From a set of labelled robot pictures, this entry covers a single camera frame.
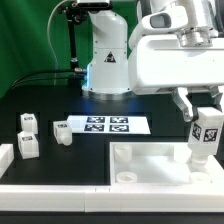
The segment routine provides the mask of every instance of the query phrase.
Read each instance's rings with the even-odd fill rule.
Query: white container
[[[0,146],[0,178],[8,169],[11,162],[14,160],[14,152],[12,144],[2,144]]]
[[[23,131],[33,132],[35,135],[38,134],[37,119],[34,114],[22,114],[20,119]]]
[[[20,132],[18,144],[23,159],[39,157],[39,144],[32,132]]]
[[[72,129],[67,121],[56,121],[54,125],[54,136],[58,144],[69,146],[72,144]]]

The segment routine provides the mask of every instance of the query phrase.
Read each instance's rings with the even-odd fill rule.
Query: black tabletop
[[[208,94],[189,96],[195,106],[208,106]],[[20,115],[34,113],[40,157],[23,160],[17,146],[21,131]],[[73,134],[69,147],[58,145],[53,135],[53,121],[69,115],[146,116],[151,135]],[[0,143],[14,144],[15,160],[0,179],[0,184],[35,185],[110,185],[110,142],[187,142],[190,124],[171,95],[135,96],[119,101],[100,101],[80,96],[80,91],[66,86],[23,86],[0,100]],[[224,147],[221,138],[218,160],[222,165]],[[7,213],[1,223],[22,219],[25,223],[62,221],[82,223],[222,223],[222,214],[183,213]]]

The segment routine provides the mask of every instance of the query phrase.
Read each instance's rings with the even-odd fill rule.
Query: white cylinder
[[[116,176],[118,183],[137,183],[138,177],[135,173],[131,172],[121,172],[118,173]]]
[[[128,163],[132,160],[131,145],[116,145],[114,149],[115,161],[119,163]]]
[[[193,172],[190,174],[189,182],[192,184],[208,184],[211,183],[211,177],[206,173]]]
[[[61,139],[61,142],[66,146],[69,146],[72,144],[72,135],[68,132],[63,133],[60,136],[60,139]]]

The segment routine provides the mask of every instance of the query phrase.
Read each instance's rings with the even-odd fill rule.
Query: white block
[[[188,147],[194,156],[216,155],[224,114],[212,107],[198,108],[199,119],[192,123]]]
[[[39,157],[39,144],[32,132],[20,132],[18,144],[23,159]]]
[[[34,114],[22,114],[20,115],[20,119],[23,131],[38,134],[37,119]]]
[[[0,146],[0,178],[14,159],[13,145],[3,144]]]
[[[56,121],[54,125],[54,136],[58,144],[69,146],[72,144],[72,129],[67,121]]]

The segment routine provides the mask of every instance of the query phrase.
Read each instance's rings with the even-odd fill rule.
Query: white platform
[[[114,161],[114,148],[129,144],[129,162]],[[0,186],[0,210],[81,212],[224,212],[224,171],[213,156],[200,170],[209,183],[192,184],[186,143],[111,143],[110,186]],[[120,172],[137,183],[118,183]]]

